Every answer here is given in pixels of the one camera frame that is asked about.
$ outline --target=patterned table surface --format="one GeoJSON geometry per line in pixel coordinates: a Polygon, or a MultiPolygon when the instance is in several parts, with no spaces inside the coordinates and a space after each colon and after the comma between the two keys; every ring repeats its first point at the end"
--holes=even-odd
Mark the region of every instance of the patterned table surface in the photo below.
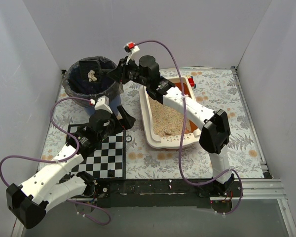
{"type": "MultiPolygon", "coordinates": [[[[228,144],[229,163],[242,178],[263,178],[260,153],[254,143],[249,120],[240,99],[236,81],[231,70],[181,69],[183,76],[192,75],[197,85],[193,90],[196,100],[213,110],[223,109],[228,113],[231,136],[228,144]]],[[[176,71],[161,72],[164,77],[177,76],[176,71]]],[[[140,85],[129,82],[124,85],[121,103],[125,110],[136,118],[134,127],[126,131],[132,141],[126,143],[126,178],[181,178],[178,168],[178,150],[154,149],[145,138],[141,117],[138,89],[140,85]]],[[[67,97],[61,88],[59,98],[67,97]]],[[[89,115],[83,107],[71,100],[62,102],[55,110],[57,124],[67,130],[69,124],[86,123],[89,115]]],[[[65,144],[66,135],[50,126],[42,159],[51,160],[65,144]]],[[[209,156],[200,145],[193,144],[183,150],[182,165],[188,178],[211,178],[209,156]]],[[[40,170],[45,164],[40,163],[40,170]]]]}

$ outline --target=chessboard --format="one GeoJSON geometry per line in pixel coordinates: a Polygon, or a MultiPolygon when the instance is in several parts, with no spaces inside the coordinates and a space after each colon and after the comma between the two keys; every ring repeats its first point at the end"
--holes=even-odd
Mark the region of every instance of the chessboard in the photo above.
{"type": "MultiPolygon", "coordinates": [[[[68,132],[73,134],[82,124],[70,124],[68,132]]],[[[86,171],[96,179],[123,180],[126,177],[126,151],[125,131],[106,138],[102,142],[100,150],[91,153],[87,159],[75,166],[70,173],[66,174],[60,183],[70,179],[78,172],[86,171]]]]}

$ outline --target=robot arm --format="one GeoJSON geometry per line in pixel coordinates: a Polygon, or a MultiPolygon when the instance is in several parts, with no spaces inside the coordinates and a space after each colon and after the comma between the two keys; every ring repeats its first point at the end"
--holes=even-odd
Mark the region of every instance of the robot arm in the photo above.
{"type": "MultiPolygon", "coordinates": [[[[143,56],[137,66],[130,58],[133,52],[139,50],[138,47],[130,48],[127,45],[125,49],[129,52],[129,56],[121,59],[113,70],[99,69],[101,74],[118,83],[125,84],[132,80],[144,85],[152,99],[183,113],[181,91],[160,75],[159,65],[155,58],[148,55],[143,56]]],[[[215,177],[230,169],[226,154],[230,135],[227,114],[223,110],[215,112],[191,98],[187,97],[185,100],[187,118],[202,130],[199,142],[209,153],[215,177]]],[[[76,143],[74,139],[70,138],[54,158],[56,163],[45,166],[21,185],[11,184],[7,188],[8,208],[27,229],[36,226],[47,211],[65,200],[80,194],[90,197],[94,192],[97,192],[95,179],[85,171],[79,172],[77,176],[71,177],[65,183],[57,183],[73,167],[86,159],[91,152],[100,148],[104,139],[123,130],[128,130],[134,125],[135,119],[122,106],[117,107],[122,119],[117,119],[108,107],[107,97],[98,98],[97,103],[93,101],[93,104],[96,112],[90,117],[89,123],[79,127],[74,134],[80,145],[78,154],[68,161],[57,162],[70,156],[76,150],[76,143]]],[[[233,180],[234,176],[231,171],[226,172],[213,182],[215,192],[222,195],[233,180]]]]}
{"type": "MultiPolygon", "coordinates": [[[[139,51],[133,43],[128,43],[125,50],[129,56],[121,59],[118,66],[106,75],[118,83],[126,84],[130,80],[146,86],[147,94],[159,103],[169,106],[180,113],[184,113],[182,92],[170,81],[160,75],[159,65],[155,58],[149,55],[139,59],[137,66],[130,57],[139,51]]],[[[185,98],[186,115],[202,131],[199,143],[210,156],[213,167],[213,177],[230,169],[227,144],[229,142],[230,128],[227,113],[223,110],[217,112],[197,103],[189,97],[185,98]]],[[[223,194],[234,180],[231,171],[214,181],[214,189],[223,194]]]]}
{"type": "Polygon", "coordinates": [[[122,116],[121,119],[117,119],[108,104],[106,96],[99,98],[95,104],[96,111],[90,117],[89,123],[79,127],[74,133],[80,145],[74,157],[65,162],[58,162],[75,152],[76,143],[70,138],[54,157],[56,163],[46,165],[19,186],[11,184],[6,189],[8,208],[25,228],[36,226],[50,209],[71,197],[90,197],[95,192],[100,193],[95,179],[85,171],[79,172],[64,183],[58,182],[91,152],[100,148],[102,141],[108,136],[130,129],[134,125],[135,119],[129,116],[122,106],[117,107],[122,116]]]}

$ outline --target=trash bin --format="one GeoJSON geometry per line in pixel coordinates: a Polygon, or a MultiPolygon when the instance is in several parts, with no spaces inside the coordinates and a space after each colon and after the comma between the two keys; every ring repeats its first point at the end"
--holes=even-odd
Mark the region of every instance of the trash bin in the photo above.
{"type": "MultiPolygon", "coordinates": [[[[63,78],[63,87],[66,94],[69,97],[80,97],[84,99],[96,99],[103,95],[107,96],[110,100],[110,108],[117,115],[117,106],[120,105],[120,94],[123,92],[123,87],[119,83],[112,79],[103,76],[101,83],[95,83],[93,81],[81,78],[79,62],[80,61],[99,61],[102,69],[114,69],[116,64],[105,57],[88,57],[79,60],[74,63],[68,71],[65,73],[63,78]]],[[[86,101],[74,100],[78,105],[85,107],[89,115],[95,112],[94,106],[91,106],[86,101]]]]}

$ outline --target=white wall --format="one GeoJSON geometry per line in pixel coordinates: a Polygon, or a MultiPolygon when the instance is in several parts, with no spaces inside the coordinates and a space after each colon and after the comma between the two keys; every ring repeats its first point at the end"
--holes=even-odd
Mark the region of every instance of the white wall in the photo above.
{"type": "MultiPolygon", "coordinates": [[[[12,154],[40,157],[55,102],[60,71],[21,0],[0,0],[0,160],[12,154]]],[[[3,173],[16,184],[35,173],[37,163],[8,160],[3,173]]],[[[0,237],[15,221],[0,179],[0,237]]]]}
{"type": "Polygon", "coordinates": [[[267,164],[296,223],[296,0],[273,0],[239,65],[267,164]]]}
{"type": "MultiPolygon", "coordinates": [[[[160,40],[178,65],[237,66],[271,0],[23,0],[61,69],[87,56],[116,63],[129,41],[160,40]]],[[[141,46],[162,68],[159,45],[141,46]]]]}

